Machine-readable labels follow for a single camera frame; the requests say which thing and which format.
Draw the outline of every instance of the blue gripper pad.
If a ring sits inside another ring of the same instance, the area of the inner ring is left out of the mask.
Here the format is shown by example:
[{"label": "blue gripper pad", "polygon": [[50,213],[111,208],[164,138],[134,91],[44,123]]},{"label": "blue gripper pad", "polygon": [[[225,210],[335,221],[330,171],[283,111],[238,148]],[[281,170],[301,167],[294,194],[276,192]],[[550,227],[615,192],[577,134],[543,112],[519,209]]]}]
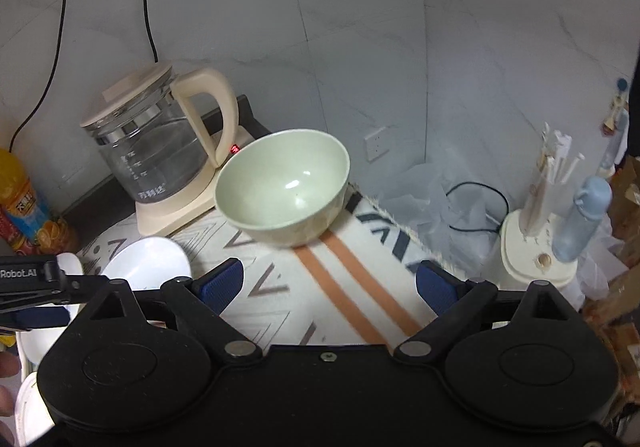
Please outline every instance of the blue gripper pad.
[{"label": "blue gripper pad", "polygon": [[439,274],[439,270],[443,271],[430,261],[423,261],[415,272],[415,287],[418,294],[438,316],[445,313],[459,299],[456,286]]},{"label": "blue gripper pad", "polygon": [[10,314],[18,329],[58,328],[69,324],[69,312],[62,306],[25,308]]},{"label": "blue gripper pad", "polygon": [[232,257],[193,281],[191,291],[216,315],[229,306],[242,289],[244,269],[239,259]]}]

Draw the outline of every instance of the electric kettle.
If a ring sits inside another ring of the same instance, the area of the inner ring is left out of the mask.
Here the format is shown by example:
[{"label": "electric kettle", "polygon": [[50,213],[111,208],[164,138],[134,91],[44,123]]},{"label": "electric kettle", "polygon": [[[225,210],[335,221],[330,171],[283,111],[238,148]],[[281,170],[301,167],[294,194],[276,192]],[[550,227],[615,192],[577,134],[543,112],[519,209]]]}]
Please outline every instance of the electric kettle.
[{"label": "electric kettle", "polygon": [[[217,143],[191,103],[200,93],[220,106]],[[213,207],[211,184],[238,132],[238,102],[224,75],[205,68],[174,76],[171,64],[157,63],[124,77],[102,97],[106,106],[81,126],[136,201],[141,234],[166,235]],[[207,191],[211,195],[194,206]]]}]

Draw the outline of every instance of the kettle handle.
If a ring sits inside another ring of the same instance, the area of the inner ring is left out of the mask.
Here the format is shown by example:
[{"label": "kettle handle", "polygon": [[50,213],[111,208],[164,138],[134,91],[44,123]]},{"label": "kettle handle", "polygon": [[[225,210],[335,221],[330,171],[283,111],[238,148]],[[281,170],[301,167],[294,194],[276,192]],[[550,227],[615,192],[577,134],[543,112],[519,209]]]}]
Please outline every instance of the kettle handle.
[{"label": "kettle handle", "polygon": [[[179,76],[171,83],[171,93],[180,104],[198,140],[217,169],[228,156],[238,131],[238,101],[226,77],[213,68],[202,68]],[[222,136],[216,148],[190,97],[208,93],[218,102],[222,113]]]}]

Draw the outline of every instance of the juice bottle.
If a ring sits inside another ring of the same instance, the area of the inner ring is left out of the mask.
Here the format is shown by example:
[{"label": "juice bottle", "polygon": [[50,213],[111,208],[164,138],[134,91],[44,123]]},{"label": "juice bottle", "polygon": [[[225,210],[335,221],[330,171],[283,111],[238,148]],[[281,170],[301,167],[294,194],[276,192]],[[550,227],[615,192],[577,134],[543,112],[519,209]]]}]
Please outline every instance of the juice bottle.
[{"label": "juice bottle", "polygon": [[6,150],[0,150],[0,204],[18,230],[41,253],[77,249],[76,233],[62,217],[51,214],[20,161]]}]

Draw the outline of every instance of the bottle label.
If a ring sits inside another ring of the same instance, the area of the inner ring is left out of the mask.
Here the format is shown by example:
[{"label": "bottle label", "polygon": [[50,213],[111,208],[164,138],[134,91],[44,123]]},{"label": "bottle label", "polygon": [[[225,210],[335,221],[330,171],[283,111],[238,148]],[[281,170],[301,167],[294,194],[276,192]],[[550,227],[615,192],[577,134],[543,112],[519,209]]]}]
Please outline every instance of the bottle label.
[{"label": "bottle label", "polygon": [[38,253],[36,247],[11,223],[11,220],[3,212],[0,212],[0,237],[3,237],[18,255]]},{"label": "bottle label", "polygon": [[10,220],[41,253],[60,253],[68,246],[70,231],[66,221],[51,217],[29,180],[4,208]]}]

